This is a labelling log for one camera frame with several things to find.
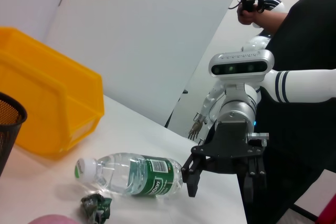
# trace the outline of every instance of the yellow crate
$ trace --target yellow crate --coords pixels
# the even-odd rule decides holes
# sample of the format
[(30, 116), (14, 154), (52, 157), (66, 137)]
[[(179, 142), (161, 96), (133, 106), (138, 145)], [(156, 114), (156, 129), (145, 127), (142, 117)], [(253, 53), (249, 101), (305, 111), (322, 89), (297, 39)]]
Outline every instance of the yellow crate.
[(28, 113), (16, 144), (40, 155), (69, 150), (104, 115), (99, 74), (13, 28), (0, 28), (0, 92)]

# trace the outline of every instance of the black mesh trash can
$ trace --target black mesh trash can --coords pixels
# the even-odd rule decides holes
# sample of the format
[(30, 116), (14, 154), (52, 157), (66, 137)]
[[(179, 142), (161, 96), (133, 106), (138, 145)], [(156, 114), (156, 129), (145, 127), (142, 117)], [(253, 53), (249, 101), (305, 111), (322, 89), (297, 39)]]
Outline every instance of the black mesh trash can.
[(26, 119), (25, 108), (13, 98), (0, 92), (0, 176), (21, 125)]

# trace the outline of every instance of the bottle cap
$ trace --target bottle cap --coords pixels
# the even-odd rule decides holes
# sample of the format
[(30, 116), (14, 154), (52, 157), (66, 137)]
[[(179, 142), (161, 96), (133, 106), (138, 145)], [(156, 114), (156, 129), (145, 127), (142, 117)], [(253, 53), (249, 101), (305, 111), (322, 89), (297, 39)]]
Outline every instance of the bottle cap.
[(80, 158), (76, 162), (75, 178), (81, 183), (92, 183), (97, 172), (94, 158)]

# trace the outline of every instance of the white table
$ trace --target white table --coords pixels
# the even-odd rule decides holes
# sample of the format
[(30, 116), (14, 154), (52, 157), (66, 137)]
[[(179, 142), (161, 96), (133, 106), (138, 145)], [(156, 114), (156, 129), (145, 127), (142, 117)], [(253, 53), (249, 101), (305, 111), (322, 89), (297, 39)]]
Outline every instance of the white table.
[[(131, 152), (169, 157), (184, 164), (195, 142), (189, 141), (105, 97), (105, 116), (96, 131), (58, 161), (15, 146), (0, 177), (0, 222), (27, 224), (47, 214), (85, 223), (79, 213), (86, 192), (75, 182), (80, 157), (101, 158)], [(236, 175), (201, 174), (195, 198), (186, 186), (172, 199), (115, 196), (111, 217), (116, 224), (246, 223)]]

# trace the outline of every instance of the person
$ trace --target person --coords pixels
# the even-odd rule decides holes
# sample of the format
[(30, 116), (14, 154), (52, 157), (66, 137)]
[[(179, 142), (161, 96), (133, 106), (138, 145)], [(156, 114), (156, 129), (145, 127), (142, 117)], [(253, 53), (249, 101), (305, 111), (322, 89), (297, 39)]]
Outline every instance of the person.
[[(336, 0), (300, 0), (287, 14), (241, 7), (237, 13), (241, 24), (273, 35), (266, 49), (275, 70), (336, 69)], [(325, 168), (336, 171), (336, 100), (276, 103), (262, 90), (256, 122), (255, 132), (270, 135), (263, 156), (267, 190), (245, 212), (248, 223), (276, 223)]]

